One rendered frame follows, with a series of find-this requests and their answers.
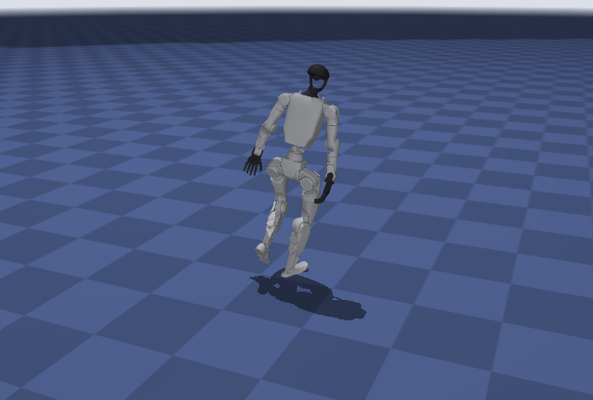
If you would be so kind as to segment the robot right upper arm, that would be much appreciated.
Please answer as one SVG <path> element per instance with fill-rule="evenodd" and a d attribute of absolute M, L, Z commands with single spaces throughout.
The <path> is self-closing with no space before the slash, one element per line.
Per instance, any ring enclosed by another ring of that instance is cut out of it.
<path fill-rule="evenodd" d="M 325 147 L 329 150 L 334 150 L 334 143 L 336 135 L 338 133 L 338 118 L 339 109 L 331 104 L 323 104 L 323 114 L 327 118 L 326 121 L 326 133 L 327 139 L 325 140 Z"/>

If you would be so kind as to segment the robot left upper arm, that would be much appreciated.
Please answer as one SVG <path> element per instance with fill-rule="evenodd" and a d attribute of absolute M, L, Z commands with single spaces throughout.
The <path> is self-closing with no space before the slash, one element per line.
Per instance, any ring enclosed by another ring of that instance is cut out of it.
<path fill-rule="evenodd" d="M 282 116 L 282 114 L 285 112 L 285 109 L 288 107 L 289 104 L 289 100 L 291 98 L 293 94 L 281 94 L 278 97 L 277 103 L 275 104 L 275 106 L 273 107 L 273 109 L 271 110 L 271 113 L 269 115 L 269 117 L 267 118 L 267 120 L 264 122 L 263 124 L 263 128 L 270 132 L 273 133 L 277 130 L 277 124 L 276 121 Z"/>

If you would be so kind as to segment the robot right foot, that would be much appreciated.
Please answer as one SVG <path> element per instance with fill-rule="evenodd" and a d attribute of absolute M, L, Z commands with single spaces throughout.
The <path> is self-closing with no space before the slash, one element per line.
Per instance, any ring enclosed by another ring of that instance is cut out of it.
<path fill-rule="evenodd" d="M 293 275 L 296 275 L 296 274 L 299 274 L 299 273 L 304 272 L 308 267 L 309 267 L 308 262 L 302 261 L 302 262 L 299 262 L 298 264 L 296 264 L 295 269 L 294 269 L 293 272 L 288 273 L 288 269 L 287 269 L 287 270 L 285 270 L 285 271 L 282 272 L 281 276 L 282 277 L 290 277 L 290 276 L 293 276 Z"/>

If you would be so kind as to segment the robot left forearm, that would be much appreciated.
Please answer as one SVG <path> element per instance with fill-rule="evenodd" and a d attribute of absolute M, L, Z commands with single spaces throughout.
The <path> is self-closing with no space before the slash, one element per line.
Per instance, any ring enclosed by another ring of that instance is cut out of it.
<path fill-rule="evenodd" d="M 268 139 L 270 138 L 270 136 L 271 136 L 271 133 L 266 131 L 262 125 L 262 127 L 260 128 L 260 131 L 259 131 L 259 137 L 256 141 L 256 148 L 253 153 L 254 155 L 257 155 L 257 156 L 261 155 L 261 152 L 265 148 L 265 144 L 268 142 Z"/>

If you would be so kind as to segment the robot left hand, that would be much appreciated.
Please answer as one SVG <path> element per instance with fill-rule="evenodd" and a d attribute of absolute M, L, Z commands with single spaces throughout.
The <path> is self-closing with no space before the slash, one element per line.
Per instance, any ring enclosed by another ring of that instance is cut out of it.
<path fill-rule="evenodd" d="M 248 163 L 249 163 L 249 165 L 248 165 L 248 168 L 247 168 L 247 171 L 246 171 L 246 174 L 247 174 L 247 173 L 248 173 L 248 171 L 249 171 L 249 169 L 250 169 L 250 166 L 251 166 L 251 164 L 252 164 L 252 167 L 251 167 L 251 170 L 250 170 L 250 174 L 249 174 L 250 176 L 251 176 L 251 173 L 252 173 L 252 171 L 253 171 L 253 168 L 254 168 L 254 166 L 255 166 L 255 170 L 254 170 L 254 176 L 256 175 L 256 171 L 257 171 L 258 164 L 259 164 L 259 170 L 260 170 L 260 171 L 262 171 L 262 164 L 261 164 L 261 161 L 260 161 L 260 160 L 261 160 L 261 156 L 262 156 L 263 150 L 262 150 L 262 152 L 261 152 L 261 155 L 260 155 L 260 156 L 257 156 L 257 155 L 254 155 L 254 154 L 253 154 L 253 153 L 254 153 L 254 151 L 255 151 L 255 148 L 256 148 L 256 146 L 254 147 L 254 149 L 253 149 L 253 151 L 252 151 L 252 156 L 250 156 L 250 157 L 248 158 L 248 160 L 247 160 L 247 162 L 246 162 L 246 164 L 245 164 L 245 167 L 244 167 L 244 171 L 245 171 L 245 170 L 246 170 L 246 166 L 247 166 L 247 165 L 248 165 Z"/>

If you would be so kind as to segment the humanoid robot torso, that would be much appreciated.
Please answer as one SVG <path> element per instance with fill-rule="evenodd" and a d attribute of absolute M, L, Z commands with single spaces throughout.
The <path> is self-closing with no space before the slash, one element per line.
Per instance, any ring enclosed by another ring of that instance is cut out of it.
<path fill-rule="evenodd" d="M 287 156 L 282 157 L 279 167 L 280 175 L 295 181 L 300 181 L 300 172 L 307 166 L 303 159 L 305 149 L 299 146 L 310 149 L 317 140 L 325 119 L 323 104 L 327 103 L 324 96 L 314 98 L 300 91 L 289 100 L 283 127 L 284 141 L 294 146 L 288 150 Z"/>

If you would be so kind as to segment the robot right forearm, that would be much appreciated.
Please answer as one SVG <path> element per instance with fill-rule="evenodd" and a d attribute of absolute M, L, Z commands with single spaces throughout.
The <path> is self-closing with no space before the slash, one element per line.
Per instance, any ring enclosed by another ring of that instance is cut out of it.
<path fill-rule="evenodd" d="M 326 153 L 326 156 L 327 156 L 326 170 L 327 170 L 327 172 L 325 174 L 325 177 L 327 177 L 327 174 L 329 172 L 332 172 L 334 174 L 333 181 L 336 179 L 335 172 L 337 170 L 337 157 L 338 157 L 338 152 L 339 152 L 339 145 L 340 145 L 340 142 L 338 139 L 336 139 L 335 143 L 334 143 L 334 151 L 329 151 Z"/>

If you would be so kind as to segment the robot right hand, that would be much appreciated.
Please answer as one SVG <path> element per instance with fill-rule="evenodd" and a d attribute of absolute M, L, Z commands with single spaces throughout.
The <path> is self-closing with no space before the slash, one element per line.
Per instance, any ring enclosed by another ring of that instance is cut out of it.
<path fill-rule="evenodd" d="M 332 184 L 334 184 L 333 177 L 334 177 L 334 174 L 332 172 L 329 172 L 327 174 L 327 177 L 325 179 L 326 185 L 324 187 L 323 194 L 319 199 L 314 199 L 315 204 L 322 203 L 325 200 L 326 196 L 330 193 Z"/>

